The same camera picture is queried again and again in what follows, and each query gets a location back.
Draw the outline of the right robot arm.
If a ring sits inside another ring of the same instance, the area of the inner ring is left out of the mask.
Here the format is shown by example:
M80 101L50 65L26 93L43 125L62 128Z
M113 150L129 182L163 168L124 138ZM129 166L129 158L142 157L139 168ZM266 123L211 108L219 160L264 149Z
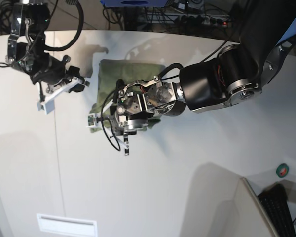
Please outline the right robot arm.
M55 99L62 93L79 93L89 82L80 74L80 68L66 65L71 58L64 55L62 60L51 56L51 52L62 52L73 46L81 35L84 12L77 0L66 4L78 11L78 28L74 38L65 46L51 47L45 43L47 30L54 11L50 11L43 0L21 0L12 9L11 31L7 42L6 62L1 68L11 67L30 77L38 86L37 108L46 114L54 111Z

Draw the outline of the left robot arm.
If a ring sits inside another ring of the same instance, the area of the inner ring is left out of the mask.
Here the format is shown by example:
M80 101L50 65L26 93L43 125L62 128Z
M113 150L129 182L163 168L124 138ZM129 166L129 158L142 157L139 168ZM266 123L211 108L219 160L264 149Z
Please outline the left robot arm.
M257 0L244 12L239 42L223 43L198 63L173 63L155 74L148 64L102 61L88 127L103 130L128 155L128 137L161 116L223 109L260 95L296 45L296 0Z

